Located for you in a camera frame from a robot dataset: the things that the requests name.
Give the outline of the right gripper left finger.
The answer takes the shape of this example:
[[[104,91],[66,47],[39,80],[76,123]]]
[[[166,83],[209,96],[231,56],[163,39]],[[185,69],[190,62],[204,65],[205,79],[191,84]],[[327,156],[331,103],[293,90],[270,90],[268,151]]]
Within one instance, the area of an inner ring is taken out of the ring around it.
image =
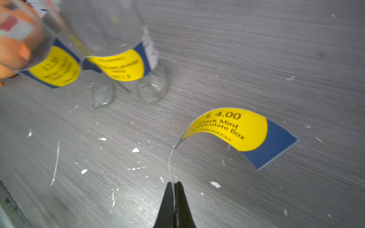
[[[175,227],[175,199],[174,185],[168,182],[163,195],[162,203],[153,228]]]

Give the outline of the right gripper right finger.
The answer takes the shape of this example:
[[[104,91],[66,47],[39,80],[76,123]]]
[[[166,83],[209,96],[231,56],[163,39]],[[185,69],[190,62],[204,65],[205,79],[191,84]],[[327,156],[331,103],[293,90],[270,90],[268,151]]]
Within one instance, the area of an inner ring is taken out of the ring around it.
[[[196,228],[180,181],[175,184],[175,228]]]

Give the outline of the glass bottle with cork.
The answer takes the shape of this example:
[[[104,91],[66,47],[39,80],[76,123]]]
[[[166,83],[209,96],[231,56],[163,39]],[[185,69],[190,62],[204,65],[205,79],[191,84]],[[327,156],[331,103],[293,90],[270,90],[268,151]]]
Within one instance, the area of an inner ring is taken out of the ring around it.
[[[78,58],[44,23],[44,40],[32,51],[28,65],[17,74],[28,76],[51,88],[59,88],[75,82],[82,71]]]

